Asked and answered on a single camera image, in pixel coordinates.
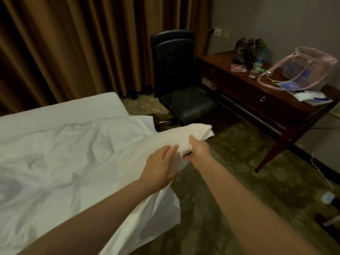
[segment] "wooden desk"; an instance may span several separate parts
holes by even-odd
[[[297,101],[291,94],[260,85],[256,78],[249,77],[250,69],[246,73],[231,72],[230,65],[234,56],[233,51],[202,55],[196,58],[199,69],[199,81],[202,77],[218,86],[218,91],[240,107],[252,112],[260,118],[277,123],[285,128],[278,127],[282,134],[272,146],[264,159],[255,169],[259,172],[270,160],[290,143],[298,140],[322,115],[327,113],[338,102],[340,91],[326,85],[322,92],[334,102],[311,106],[305,102]],[[285,80],[279,70],[271,76],[275,80]],[[266,83],[272,84],[266,77],[261,78]]]

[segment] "curtain fold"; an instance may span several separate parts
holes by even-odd
[[[1,0],[0,111],[154,86],[150,37],[195,32],[204,52],[208,0]]]

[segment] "light switch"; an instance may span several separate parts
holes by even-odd
[[[214,35],[220,37],[221,36],[222,29],[215,29]]]
[[[229,30],[224,30],[222,36],[223,36],[224,38],[228,38],[228,37],[229,37]]]

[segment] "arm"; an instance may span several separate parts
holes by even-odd
[[[189,142],[192,153],[185,158],[201,173],[247,254],[320,254],[217,162],[206,142],[193,136]]]
[[[138,180],[52,229],[19,255],[99,254],[139,203],[180,174],[169,171],[177,149],[168,145],[156,150]]]

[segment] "patterned carpet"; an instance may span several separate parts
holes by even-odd
[[[122,101],[130,115],[152,115],[155,121],[172,117],[152,93]],[[220,163],[322,254],[340,254],[340,246],[313,221],[317,213],[326,217],[337,214],[335,208],[320,201],[329,186],[316,169],[285,151],[256,174],[253,169],[270,149],[273,139],[224,107],[201,122],[213,126],[215,136],[207,142]],[[163,126],[161,130],[177,126]],[[339,196],[340,187],[333,186],[333,192]],[[171,187],[181,203],[181,223],[133,255],[243,254],[205,182],[191,164]]]

